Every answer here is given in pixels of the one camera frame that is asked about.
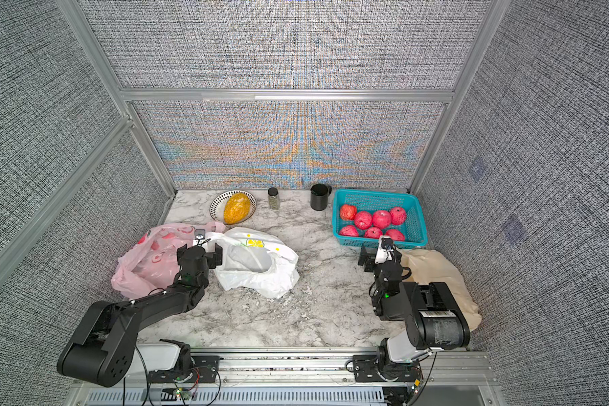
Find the pink red apple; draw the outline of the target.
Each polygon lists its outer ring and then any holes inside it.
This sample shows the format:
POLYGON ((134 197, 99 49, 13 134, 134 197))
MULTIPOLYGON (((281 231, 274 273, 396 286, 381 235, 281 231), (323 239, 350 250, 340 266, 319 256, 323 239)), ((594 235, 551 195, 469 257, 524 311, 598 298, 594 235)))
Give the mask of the pink red apple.
POLYGON ((382 236, 382 230, 377 227, 371 227, 365 230, 364 237, 367 239, 378 240, 382 236))
POLYGON ((385 235, 390 237, 394 241, 405 241, 406 238, 403 233, 397 229, 389 229, 385 232, 385 235))
POLYGON ((359 233, 358 229, 357 229, 357 228, 355 228, 355 226, 354 226, 354 225, 347 225, 347 226, 344 226, 343 228, 341 228, 341 229, 339 230, 338 234, 339 234, 340 236, 343 236, 343 237, 350 237, 350 238, 357 238, 357 237, 359 237, 359 236, 360 236, 360 233, 359 233))
POLYGON ((390 210, 391 223, 393 226, 399 226, 405 223, 407 219, 407 211, 401 206, 395 206, 390 210))
POLYGON ((374 228, 384 229, 392 224, 392 214, 390 211, 378 210, 372 214, 372 226, 374 228))

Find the white plastic bag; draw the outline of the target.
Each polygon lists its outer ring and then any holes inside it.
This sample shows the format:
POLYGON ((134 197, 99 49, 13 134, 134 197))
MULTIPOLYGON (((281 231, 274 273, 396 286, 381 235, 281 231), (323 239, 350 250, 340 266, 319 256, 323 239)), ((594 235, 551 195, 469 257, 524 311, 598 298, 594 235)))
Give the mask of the white plastic bag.
POLYGON ((278 237, 251 228, 208 232, 210 248, 223 249, 214 270, 224 290, 247 288, 267 299, 280 299, 299 282, 299 256, 278 237))

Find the cream banana print plastic bag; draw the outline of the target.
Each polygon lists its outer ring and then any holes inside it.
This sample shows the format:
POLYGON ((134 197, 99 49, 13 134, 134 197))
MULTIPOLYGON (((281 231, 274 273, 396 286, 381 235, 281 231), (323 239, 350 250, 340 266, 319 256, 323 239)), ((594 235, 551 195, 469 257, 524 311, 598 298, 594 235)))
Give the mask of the cream banana print plastic bag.
POLYGON ((401 265, 411 270, 411 276, 406 282, 421 285, 445 283, 462 311, 470 331, 473 333, 480 326, 480 308, 468 291, 464 277, 442 253, 437 250, 403 250, 401 265))

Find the pink plastic bag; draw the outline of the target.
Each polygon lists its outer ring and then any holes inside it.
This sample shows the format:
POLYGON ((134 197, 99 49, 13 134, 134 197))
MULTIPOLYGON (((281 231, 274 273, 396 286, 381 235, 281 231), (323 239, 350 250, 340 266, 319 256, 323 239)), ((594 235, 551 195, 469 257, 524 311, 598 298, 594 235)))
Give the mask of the pink plastic bag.
POLYGON ((152 291, 165 289, 179 272, 178 248, 193 246, 199 230, 210 235, 226 229, 220 222, 197 226, 168 223, 150 229, 133 248, 118 258, 111 278, 113 289, 127 299, 138 299, 152 291))

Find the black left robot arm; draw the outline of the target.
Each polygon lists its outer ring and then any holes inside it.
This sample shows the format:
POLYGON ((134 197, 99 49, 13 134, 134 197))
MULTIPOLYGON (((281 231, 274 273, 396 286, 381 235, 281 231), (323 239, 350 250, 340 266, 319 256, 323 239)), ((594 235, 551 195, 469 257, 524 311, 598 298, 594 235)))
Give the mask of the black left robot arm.
POLYGON ((188 377, 196 368, 185 343, 169 340, 162 358, 154 363, 137 343, 148 326, 192 311, 205 295, 209 274, 223 264, 223 248, 211 252, 195 245, 177 249, 179 272, 167 288, 139 299, 98 301, 84 314, 57 362, 57 371, 102 387, 112 387, 134 372, 139 359, 145 373, 163 371, 174 379, 188 377))

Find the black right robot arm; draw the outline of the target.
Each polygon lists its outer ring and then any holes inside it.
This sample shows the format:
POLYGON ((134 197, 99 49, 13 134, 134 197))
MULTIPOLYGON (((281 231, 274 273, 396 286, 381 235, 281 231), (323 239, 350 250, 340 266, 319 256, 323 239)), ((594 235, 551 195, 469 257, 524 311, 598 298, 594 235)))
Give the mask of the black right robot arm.
POLYGON ((384 338, 377 353, 355 355, 350 370, 357 382, 414 382, 423 377, 421 361, 438 351, 470 343, 468 321, 445 282, 407 282, 403 254, 392 242, 371 252, 360 249, 358 265, 374 277, 372 309, 382 321, 402 321, 404 331, 384 338))

